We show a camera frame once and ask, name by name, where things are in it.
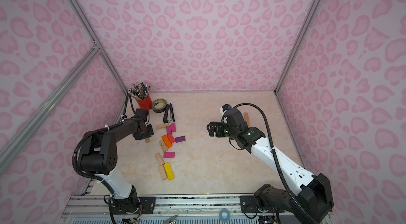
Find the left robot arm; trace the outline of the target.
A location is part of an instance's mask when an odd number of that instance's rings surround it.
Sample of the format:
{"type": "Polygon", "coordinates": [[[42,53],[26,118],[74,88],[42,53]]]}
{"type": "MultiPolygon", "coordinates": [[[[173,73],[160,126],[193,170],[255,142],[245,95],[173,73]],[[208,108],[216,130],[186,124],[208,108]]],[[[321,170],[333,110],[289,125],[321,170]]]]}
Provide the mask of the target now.
{"type": "Polygon", "coordinates": [[[117,143],[132,135],[136,140],[153,135],[149,111],[138,108],[134,116],[122,115],[120,122],[87,132],[74,149],[74,171],[85,178],[99,181],[109,191],[105,201],[111,214],[140,213],[142,204],[136,189],[119,169],[117,143]]]}

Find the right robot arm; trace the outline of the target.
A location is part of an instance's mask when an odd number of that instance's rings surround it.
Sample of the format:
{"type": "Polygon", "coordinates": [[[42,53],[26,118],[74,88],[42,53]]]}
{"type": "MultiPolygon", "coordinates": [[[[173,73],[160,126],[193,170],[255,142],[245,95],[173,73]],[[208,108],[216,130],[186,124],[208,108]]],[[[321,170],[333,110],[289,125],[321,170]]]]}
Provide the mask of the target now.
{"type": "Polygon", "coordinates": [[[235,149],[253,154],[278,174],[283,188],[264,184],[253,196],[253,204],[242,208],[257,212],[272,210],[279,221],[280,211],[292,213],[302,224],[320,224],[333,209],[331,183],[323,174],[315,175],[301,167],[273,143],[269,124],[263,133],[248,126],[238,107],[229,104],[220,108],[222,119],[207,125],[209,136],[236,142],[235,149]]]}

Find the wooden block top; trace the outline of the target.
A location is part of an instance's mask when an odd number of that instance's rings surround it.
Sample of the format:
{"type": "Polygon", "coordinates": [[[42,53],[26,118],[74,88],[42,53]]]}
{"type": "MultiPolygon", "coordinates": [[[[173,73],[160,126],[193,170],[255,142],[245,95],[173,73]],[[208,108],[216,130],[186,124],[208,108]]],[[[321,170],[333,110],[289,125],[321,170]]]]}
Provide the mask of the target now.
{"type": "Polygon", "coordinates": [[[160,130],[160,129],[166,128],[167,126],[168,126],[168,124],[167,124],[167,123],[164,123],[164,124],[159,124],[159,125],[157,125],[156,128],[157,128],[158,130],[160,130]]]}

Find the magenta block upper left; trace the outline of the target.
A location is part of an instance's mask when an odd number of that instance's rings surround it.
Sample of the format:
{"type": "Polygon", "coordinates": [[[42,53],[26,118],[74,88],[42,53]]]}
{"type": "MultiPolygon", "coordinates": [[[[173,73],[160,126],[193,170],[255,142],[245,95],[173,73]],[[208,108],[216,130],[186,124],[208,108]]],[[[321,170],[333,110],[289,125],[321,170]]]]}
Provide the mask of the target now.
{"type": "Polygon", "coordinates": [[[167,129],[167,135],[172,134],[172,127],[171,127],[171,125],[168,125],[166,129],[167,129]]]}

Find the magenta block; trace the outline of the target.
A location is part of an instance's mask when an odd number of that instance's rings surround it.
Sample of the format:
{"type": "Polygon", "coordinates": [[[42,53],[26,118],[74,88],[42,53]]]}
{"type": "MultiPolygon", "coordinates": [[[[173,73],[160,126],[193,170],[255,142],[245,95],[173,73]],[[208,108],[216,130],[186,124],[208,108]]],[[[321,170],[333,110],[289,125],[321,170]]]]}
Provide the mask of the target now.
{"type": "Polygon", "coordinates": [[[175,158],[175,152],[164,152],[164,158],[175,158]]]}
{"type": "Polygon", "coordinates": [[[175,124],[175,123],[172,123],[172,124],[170,125],[170,127],[171,127],[171,133],[174,133],[174,132],[177,131],[177,128],[176,128],[176,124],[175,124]]]}
{"type": "Polygon", "coordinates": [[[171,127],[171,125],[168,125],[166,129],[167,129],[167,135],[172,134],[172,127],[171,127]]]}

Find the red block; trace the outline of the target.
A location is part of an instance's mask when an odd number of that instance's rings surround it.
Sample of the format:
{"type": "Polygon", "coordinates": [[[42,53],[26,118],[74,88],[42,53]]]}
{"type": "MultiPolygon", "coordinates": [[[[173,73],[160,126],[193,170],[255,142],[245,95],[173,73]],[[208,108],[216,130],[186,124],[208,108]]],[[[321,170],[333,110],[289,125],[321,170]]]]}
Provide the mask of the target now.
{"type": "Polygon", "coordinates": [[[170,141],[172,144],[176,142],[176,140],[175,140],[175,138],[172,136],[172,134],[168,134],[167,137],[168,137],[169,141],[170,141]]]}

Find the magenta block upper right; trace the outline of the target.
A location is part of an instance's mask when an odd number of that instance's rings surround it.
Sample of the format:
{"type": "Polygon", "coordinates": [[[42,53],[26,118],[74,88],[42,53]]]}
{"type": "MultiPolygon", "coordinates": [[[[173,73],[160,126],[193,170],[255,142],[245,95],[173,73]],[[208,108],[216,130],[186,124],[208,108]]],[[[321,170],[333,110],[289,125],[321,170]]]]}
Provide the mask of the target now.
{"type": "Polygon", "coordinates": [[[176,124],[175,124],[175,123],[172,123],[172,124],[170,125],[170,127],[171,127],[171,133],[174,133],[174,132],[177,131],[177,128],[176,128],[176,124]]]}

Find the red pencil cup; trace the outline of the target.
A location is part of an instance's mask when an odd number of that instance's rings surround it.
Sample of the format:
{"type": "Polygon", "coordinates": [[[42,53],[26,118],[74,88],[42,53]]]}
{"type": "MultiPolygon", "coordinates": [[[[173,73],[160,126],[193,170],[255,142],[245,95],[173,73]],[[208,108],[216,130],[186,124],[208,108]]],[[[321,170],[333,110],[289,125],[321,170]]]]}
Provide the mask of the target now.
{"type": "Polygon", "coordinates": [[[136,99],[136,102],[141,109],[145,109],[147,111],[150,111],[152,109],[152,99],[150,95],[147,95],[142,100],[136,99]]]}

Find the black tape roll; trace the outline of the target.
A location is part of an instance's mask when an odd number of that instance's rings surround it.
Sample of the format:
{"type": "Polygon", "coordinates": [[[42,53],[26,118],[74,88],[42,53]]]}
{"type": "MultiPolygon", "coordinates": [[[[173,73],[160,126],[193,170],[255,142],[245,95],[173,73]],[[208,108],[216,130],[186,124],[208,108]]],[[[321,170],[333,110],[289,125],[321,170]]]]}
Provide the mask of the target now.
{"type": "Polygon", "coordinates": [[[165,99],[159,98],[152,102],[152,110],[155,113],[163,113],[166,110],[168,103],[165,99]]]}

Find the magenta block lower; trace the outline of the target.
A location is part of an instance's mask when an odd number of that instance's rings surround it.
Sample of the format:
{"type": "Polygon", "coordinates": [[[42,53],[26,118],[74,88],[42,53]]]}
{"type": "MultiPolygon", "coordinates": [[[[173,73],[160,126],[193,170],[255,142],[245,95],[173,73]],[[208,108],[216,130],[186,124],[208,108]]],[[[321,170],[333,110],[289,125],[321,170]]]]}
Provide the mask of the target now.
{"type": "Polygon", "coordinates": [[[175,158],[175,152],[164,152],[164,158],[175,158]]]}

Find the black stapler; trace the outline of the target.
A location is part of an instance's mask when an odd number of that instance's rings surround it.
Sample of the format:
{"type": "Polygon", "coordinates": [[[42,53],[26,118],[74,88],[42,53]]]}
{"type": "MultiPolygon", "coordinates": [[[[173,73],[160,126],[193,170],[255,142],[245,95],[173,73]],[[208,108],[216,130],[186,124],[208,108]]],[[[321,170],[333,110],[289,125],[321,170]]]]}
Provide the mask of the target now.
{"type": "Polygon", "coordinates": [[[174,111],[173,111],[173,105],[172,103],[167,104],[164,117],[163,117],[163,122],[170,124],[175,122],[174,118],[174,111]]]}

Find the purple block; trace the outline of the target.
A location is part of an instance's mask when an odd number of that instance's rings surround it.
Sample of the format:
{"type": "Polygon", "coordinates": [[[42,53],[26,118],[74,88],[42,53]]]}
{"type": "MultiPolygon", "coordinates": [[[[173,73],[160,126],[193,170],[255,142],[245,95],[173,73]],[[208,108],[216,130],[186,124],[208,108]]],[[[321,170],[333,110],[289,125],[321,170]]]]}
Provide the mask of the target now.
{"type": "Polygon", "coordinates": [[[186,140],[185,136],[180,136],[175,138],[176,143],[184,142],[186,140]]]}

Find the bundle of coloured pencils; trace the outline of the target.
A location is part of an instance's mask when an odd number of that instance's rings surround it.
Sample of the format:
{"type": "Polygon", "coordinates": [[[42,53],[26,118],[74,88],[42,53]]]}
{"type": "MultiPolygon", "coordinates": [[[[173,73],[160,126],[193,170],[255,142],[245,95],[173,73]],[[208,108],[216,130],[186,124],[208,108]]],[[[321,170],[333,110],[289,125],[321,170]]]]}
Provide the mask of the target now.
{"type": "Polygon", "coordinates": [[[128,93],[136,100],[145,100],[150,91],[150,86],[144,82],[136,82],[129,89],[128,93]]]}

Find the wooden block beside yellow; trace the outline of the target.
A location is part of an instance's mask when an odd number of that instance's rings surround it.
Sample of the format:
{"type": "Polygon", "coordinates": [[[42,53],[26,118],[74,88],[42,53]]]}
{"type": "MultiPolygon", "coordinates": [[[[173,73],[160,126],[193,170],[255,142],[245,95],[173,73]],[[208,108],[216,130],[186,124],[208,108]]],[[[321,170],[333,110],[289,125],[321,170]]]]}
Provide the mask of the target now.
{"type": "Polygon", "coordinates": [[[159,166],[159,172],[160,172],[160,176],[161,176],[162,180],[166,180],[168,178],[164,165],[159,166]]]}

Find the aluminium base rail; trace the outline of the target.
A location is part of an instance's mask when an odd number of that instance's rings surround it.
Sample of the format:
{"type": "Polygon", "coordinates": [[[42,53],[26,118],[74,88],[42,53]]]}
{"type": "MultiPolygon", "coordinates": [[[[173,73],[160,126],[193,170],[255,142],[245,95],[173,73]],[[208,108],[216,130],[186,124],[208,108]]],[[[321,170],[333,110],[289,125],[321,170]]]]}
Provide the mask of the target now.
{"type": "Polygon", "coordinates": [[[110,214],[107,196],[72,196],[62,224],[297,224],[286,210],[258,210],[251,194],[142,195],[140,213],[110,214]]]}

